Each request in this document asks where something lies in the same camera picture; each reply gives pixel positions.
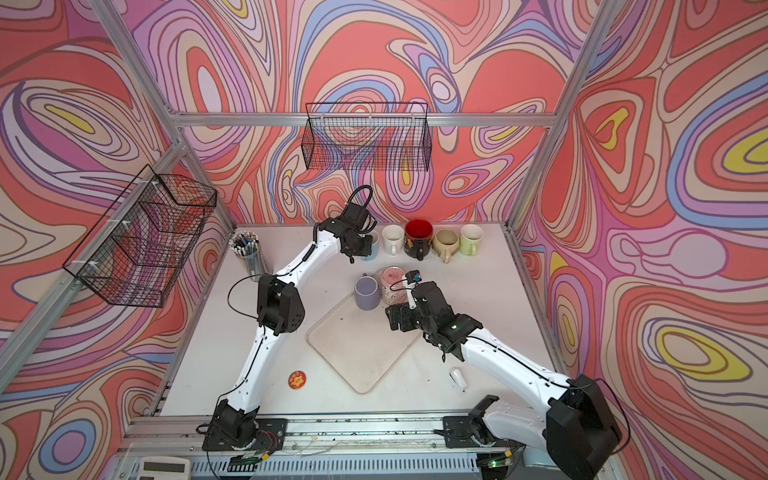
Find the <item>round sticker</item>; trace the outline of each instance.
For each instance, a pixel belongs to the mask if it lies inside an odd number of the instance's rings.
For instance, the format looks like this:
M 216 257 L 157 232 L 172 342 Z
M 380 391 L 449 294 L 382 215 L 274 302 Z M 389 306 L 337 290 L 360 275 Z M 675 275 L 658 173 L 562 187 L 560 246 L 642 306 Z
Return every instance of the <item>round sticker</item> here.
M 288 377 L 288 386 L 294 390 L 298 390 L 306 383 L 306 375 L 299 370 L 290 374 Z

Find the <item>white mug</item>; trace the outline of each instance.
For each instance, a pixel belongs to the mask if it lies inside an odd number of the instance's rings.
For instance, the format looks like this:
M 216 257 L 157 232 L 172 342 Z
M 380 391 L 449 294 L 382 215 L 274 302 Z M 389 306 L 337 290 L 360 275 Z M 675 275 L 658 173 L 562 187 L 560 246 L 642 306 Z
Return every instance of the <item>white mug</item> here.
M 381 248 L 388 255 L 402 253 L 402 244 L 406 239 L 406 231 L 399 225 L 387 225 L 382 230 L 382 238 L 379 240 Z

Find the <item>wire basket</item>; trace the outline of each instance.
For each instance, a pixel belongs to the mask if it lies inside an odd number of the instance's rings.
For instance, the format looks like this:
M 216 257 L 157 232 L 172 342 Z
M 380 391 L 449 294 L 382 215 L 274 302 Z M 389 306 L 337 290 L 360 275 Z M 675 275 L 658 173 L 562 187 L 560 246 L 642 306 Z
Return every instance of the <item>wire basket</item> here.
M 428 171 L 428 110 L 421 102 L 306 104 L 306 169 Z
M 216 202 L 212 187 L 155 174 L 80 270 L 65 269 L 111 305 L 160 308 Z

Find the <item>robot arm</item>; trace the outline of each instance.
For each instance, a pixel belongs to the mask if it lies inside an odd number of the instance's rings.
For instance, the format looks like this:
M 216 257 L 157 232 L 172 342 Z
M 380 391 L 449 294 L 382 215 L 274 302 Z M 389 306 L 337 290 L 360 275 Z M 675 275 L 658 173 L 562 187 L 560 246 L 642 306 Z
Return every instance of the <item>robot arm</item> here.
M 368 200 L 363 205 L 353 203 L 355 195 L 363 189 L 370 192 Z M 244 449 L 255 439 L 254 419 L 266 375 L 285 342 L 284 334 L 295 332 L 304 320 L 302 286 L 337 253 L 347 255 L 350 263 L 354 262 L 353 257 L 371 254 L 372 237 L 367 233 L 373 230 L 376 221 L 366 206 L 372 193 L 369 185 L 355 190 L 341 215 L 315 225 L 312 243 L 296 258 L 276 274 L 259 278 L 257 315 L 263 328 L 251 346 L 235 387 L 217 404 L 210 422 L 209 430 L 230 447 Z
M 392 330 L 421 329 L 443 355 L 485 370 L 531 406 L 523 409 L 486 396 L 469 413 L 475 442 L 511 439 L 546 449 L 572 479 L 593 478 L 622 436 L 597 383 L 584 375 L 572 380 L 514 351 L 476 319 L 454 313 L 435 282 L 419 283 L 417 270 L 404 280 L 409 302 L 386 309 Z

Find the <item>psychedelic wall pattern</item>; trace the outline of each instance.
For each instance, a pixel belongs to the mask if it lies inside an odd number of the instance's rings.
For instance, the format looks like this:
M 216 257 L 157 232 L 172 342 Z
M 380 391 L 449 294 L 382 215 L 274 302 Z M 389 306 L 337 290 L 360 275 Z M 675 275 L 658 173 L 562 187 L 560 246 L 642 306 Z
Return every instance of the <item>psychedelic wall pattern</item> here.
M 460 127 L 453 152 L 432 147 L 428 172 L 306 170 L 298 127 L 187 127 L 185 134 L 235 223 L 307 223 L 341 213 L 374 186 L 379 221 L 506 221 L 544 132 Z
M 422 99 L 432 111 L 553 111 L 597 2 L 115 2 L 176 111 L 301 112 Z M 536 75 L 521 74 L 536 71 Z M 446 129 L 443 141 L 451 141 Z
M 0 45 L 2 344 L 169 141 L 87 2 L 0 3 Z M 162 310 L 80 292 L 0 396 L 2 480 L 96 478 L 151 401 L 224 230 L 212 217 Z
M 768 478 L 767 65 L 765 2 L 628 2 L 516 219 L 627 478 Z
M 496 0 L 116 6 L 170 107 L 192 112 L 411 100 L 437 112 L 553 111 L 597 8 Z M 503 221 L 541 133 L 436 128 L 432 171 L 401 175 L 306 172 L 300 128 L 186 131 L 238 223 L 322 220 L 364 182 L 376 185 L 380 221 Z

